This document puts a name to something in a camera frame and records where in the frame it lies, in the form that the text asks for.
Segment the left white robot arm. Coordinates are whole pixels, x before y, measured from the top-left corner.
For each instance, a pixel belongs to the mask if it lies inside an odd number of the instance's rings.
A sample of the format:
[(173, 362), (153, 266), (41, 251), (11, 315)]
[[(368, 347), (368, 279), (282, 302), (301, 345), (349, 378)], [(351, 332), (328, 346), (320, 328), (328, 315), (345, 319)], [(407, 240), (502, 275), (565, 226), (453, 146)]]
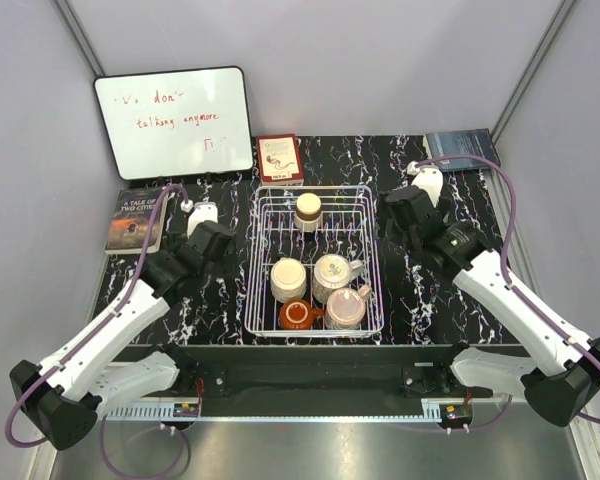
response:
[(141, 255), (132, 278), (80, 333), (43, 360), (12, 368), (15, 411), (62, 451), (110, 412), (148, 394), (188, 394), (198, 363), (178, 346), (154, 346), (123, 368), (108, 366), (146, 327), (208, 279), (229, 276), (234, 264), (234, 231), (211, 220), (171, 248)]

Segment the pink glossy mug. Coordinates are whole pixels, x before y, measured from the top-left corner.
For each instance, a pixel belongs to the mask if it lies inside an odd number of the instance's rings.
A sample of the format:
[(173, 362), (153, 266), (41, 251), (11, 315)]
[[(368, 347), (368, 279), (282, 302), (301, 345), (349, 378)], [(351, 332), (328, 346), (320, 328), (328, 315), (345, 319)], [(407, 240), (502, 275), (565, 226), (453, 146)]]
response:
[(332, 292), (325, 305), (325, 324), (329, 329), (353, 330), (361, 325), (366, 315), (366, 303), (372, 288), (340, 288)]

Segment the cream ribbed cup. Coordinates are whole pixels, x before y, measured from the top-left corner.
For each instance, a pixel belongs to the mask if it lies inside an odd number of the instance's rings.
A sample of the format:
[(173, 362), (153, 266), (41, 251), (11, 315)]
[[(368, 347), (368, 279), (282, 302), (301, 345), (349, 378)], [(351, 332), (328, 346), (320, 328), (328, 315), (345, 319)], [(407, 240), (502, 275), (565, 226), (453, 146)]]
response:
[(282, 258), (271, 269), (270, 284), (273, 297), (280, 303), (302, 298), (307, 287), (306, 269), (298, 260)]

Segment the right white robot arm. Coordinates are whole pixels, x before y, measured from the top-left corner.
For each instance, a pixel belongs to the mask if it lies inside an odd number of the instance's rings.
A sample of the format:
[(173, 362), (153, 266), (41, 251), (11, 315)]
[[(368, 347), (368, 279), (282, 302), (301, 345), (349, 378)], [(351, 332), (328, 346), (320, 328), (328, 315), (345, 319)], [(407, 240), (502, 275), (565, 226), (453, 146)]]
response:
[(523, 363), (465, 348), (434, 371), (435, 387), (450, 397), (474, 386), (521, 395), (544, 420), (567, 426), (600, 391), (600, 337), (591, 338), (557, 315), (511, 273), (475, 227), (447, 222), (447, 209), (416, 186), (384, 193), (378, 234), (401, 243), (411, 258), (477, 300), (530, 359)]

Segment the brown and cream cup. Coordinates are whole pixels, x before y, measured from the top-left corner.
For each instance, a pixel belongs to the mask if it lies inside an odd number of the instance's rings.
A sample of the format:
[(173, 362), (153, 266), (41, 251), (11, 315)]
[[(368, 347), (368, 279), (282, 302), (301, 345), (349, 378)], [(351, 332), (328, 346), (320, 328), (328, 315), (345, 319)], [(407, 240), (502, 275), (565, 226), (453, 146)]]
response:
[(301, 233), (315, 232), (322, 225), (322, 202), (314, 193), (301, 194), (295, 204), (294, 224)]

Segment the floral patterned mug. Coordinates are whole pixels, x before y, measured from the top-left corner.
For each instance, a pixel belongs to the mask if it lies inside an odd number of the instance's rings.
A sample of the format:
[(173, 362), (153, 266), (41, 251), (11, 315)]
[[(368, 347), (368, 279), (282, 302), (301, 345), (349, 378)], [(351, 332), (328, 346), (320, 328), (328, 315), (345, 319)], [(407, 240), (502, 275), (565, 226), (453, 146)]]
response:
[(361, 260), (348, 261), (337, 254), (323, 255), (313, 268), (313, 297), (317, 302), (325, 304), (335, 290), (348, 287), (362, 273), (363, 267)]

